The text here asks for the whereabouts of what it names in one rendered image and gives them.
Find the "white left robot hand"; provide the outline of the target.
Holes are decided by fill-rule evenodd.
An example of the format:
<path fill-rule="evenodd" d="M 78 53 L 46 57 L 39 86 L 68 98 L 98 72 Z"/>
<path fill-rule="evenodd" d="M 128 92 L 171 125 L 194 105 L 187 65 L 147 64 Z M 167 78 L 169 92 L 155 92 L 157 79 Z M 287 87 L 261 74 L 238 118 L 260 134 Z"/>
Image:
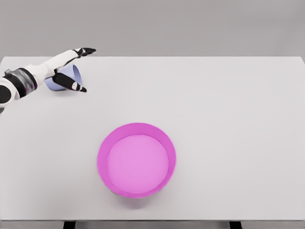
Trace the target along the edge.
<path fill-rule="evenodd" d="M 63 67 L 69 65 L 75 59 L 91 55 L 94 52 L 96 52 L 96 49 L 94 48 L 78 48 L 65 51 L 50 58 L 45 62 L 45 64 L 47 64 L 51 70 L 51 73 L 46 77 L 46 79 L 52 78 L 56 84 L 66 88 L 66 90 L 79 91 L 84 93 L 87 92 L 85 87 L 78 84 L 75 80 L 68 77 L 67 75 L 60 73 L 60 70 Z"/>

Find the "light blue cup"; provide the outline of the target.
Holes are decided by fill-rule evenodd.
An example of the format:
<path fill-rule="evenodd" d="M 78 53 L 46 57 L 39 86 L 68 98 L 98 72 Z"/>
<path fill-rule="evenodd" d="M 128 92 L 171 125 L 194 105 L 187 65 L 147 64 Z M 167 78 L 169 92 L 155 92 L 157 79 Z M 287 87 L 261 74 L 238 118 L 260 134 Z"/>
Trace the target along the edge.
<path fill-rule="evenodd" d="M 63 67 L 60 70 L 60 73 L 67 75 L 68 77 L 72 78 L 73 80 L 75 80 L 78 84 L 82 85 L 82 78 L 81 78 L 81 74 L 79 72 L 79 69 L 76 65 L 74 64 L 69 64 L 65 67 Z M 66 90 L 66 88 L 56 84 L 52 78 L 48 78 L 45 80 L 45 83 L 48 87 L 49 90 L 51 91 L 62 91 L 62 90 Z"/>

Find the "pink round plate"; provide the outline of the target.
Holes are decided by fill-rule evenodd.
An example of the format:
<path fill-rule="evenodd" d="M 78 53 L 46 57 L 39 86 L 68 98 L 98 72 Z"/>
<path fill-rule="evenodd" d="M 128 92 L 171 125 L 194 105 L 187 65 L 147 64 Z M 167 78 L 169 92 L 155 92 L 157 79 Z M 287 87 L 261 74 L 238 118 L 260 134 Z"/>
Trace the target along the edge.
<path fill-rule="evenodd" d="M 105 186 L 125 198 L 146 198 L 164 188 L 176 167 L 170 137 L 146 123 L 122 125 L 109 133 L 97 154 Z"/>

